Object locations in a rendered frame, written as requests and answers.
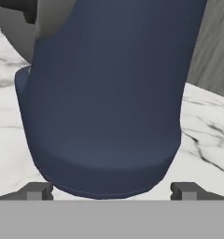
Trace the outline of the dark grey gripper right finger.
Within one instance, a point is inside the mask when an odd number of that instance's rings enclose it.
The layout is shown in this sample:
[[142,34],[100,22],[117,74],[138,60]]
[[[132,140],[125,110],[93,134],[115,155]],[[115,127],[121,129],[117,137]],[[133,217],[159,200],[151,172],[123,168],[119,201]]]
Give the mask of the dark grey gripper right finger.
[[172,200],[209,201],[223,200],[224,196],[204,190],[195,182],[173,182],[170,186]]

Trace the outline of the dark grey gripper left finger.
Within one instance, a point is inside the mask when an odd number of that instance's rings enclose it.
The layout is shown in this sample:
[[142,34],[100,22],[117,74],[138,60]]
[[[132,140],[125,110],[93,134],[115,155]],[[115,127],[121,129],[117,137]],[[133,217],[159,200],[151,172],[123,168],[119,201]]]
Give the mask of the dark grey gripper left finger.
[[30,182],[18,191],[0,196],[0,200],[40,201],[52,200],[53,185],[49,182]]

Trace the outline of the navy blue stand mixer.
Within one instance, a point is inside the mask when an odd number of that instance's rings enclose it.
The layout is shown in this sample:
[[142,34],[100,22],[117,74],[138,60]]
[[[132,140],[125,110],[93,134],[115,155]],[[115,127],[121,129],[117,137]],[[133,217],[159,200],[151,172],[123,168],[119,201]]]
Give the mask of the navy blue stand mixer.
[[180,108],[207,0],[77,0],[15,76],[35,167],[92,199],[151,190],[181,143]]

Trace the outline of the grey metal mixer bowl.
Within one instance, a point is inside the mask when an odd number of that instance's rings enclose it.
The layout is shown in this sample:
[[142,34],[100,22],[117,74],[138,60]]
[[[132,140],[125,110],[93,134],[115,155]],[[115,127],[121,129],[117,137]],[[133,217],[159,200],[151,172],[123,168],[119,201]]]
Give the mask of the grey metal mixer bowl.
[[76,0],[0,0],[0,30],[31,63],[37,39],[54,35],[68,19]]

